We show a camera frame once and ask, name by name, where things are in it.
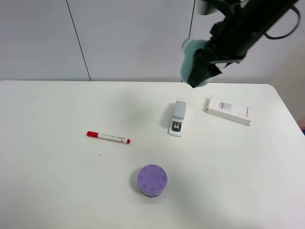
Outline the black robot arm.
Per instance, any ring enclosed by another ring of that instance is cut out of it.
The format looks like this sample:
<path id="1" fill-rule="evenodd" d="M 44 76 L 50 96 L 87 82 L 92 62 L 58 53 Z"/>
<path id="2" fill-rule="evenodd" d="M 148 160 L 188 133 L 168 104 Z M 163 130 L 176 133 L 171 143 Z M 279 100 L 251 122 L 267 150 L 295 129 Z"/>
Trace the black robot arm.
<path id="1" fill-rule="evenodd" d="M 207 84 L 227 66 L 240 63 L 262 36 L 284 39 L 301 22 L 295 0 L 199 0 L 197 4 L 198 14 L 219 11 L 224 19 L 213 25 L 209 40 L 187 39 L 182 45 L 185 59 L 181 77 L 192 88 Z M 296 25 L 283 36 L 270 36 L 268 30 L 289 10 L 297 15 Z"/>

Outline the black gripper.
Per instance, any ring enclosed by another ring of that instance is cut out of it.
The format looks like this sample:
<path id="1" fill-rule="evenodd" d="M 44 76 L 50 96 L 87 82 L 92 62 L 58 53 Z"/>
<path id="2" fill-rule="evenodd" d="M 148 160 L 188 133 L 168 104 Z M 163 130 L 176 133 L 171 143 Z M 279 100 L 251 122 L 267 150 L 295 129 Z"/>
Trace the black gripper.
<path id="1" fill-rule="evenodd" d="M 223 21 L 214 24 L 209 41 L 194 53 L 188 84 L 196 88 L 221 74 L 217 63 L 239 63 L 262 37 L 261 27 L 252 17 L 242 14 L 228 15 Z"/>

